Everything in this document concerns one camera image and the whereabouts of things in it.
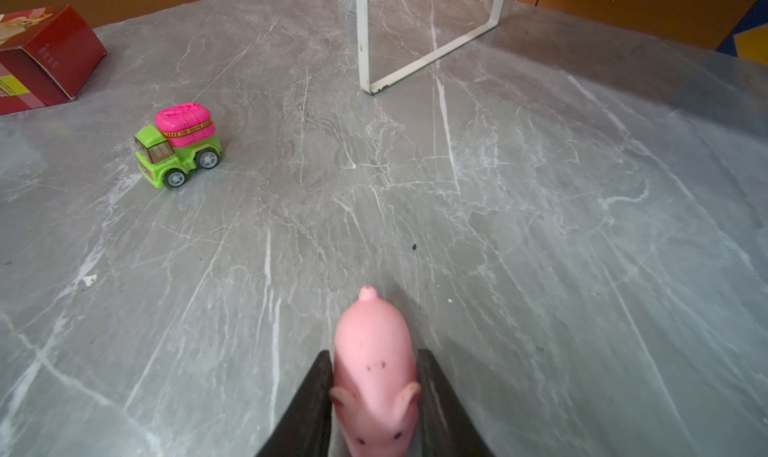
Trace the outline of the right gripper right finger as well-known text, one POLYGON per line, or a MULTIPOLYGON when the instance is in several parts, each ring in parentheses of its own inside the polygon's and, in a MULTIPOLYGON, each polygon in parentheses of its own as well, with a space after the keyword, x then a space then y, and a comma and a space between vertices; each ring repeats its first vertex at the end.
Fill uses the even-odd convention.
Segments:
POLYGON ((421 455, 492 457, 493 452, 474 426, 433 352, 419 349, 416 368, 422 386, 421 455))

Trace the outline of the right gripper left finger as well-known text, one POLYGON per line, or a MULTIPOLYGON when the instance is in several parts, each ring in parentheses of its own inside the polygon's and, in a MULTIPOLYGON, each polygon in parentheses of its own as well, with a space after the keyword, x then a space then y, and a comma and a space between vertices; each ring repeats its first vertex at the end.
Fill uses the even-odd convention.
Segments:
POLYGON ((318 353, 258 457, 326 457, 331 442, 333 384, 330 352, 318 353))

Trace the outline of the pink pig toy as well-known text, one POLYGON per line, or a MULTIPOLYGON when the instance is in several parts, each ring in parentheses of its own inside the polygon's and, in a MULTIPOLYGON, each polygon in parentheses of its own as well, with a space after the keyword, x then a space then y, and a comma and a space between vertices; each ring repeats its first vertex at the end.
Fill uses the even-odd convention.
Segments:
POLYGON ((404 456, 422 392, 402 314, 364 286, 341 316, 334 339, 334 404, 352 456, 404 456))

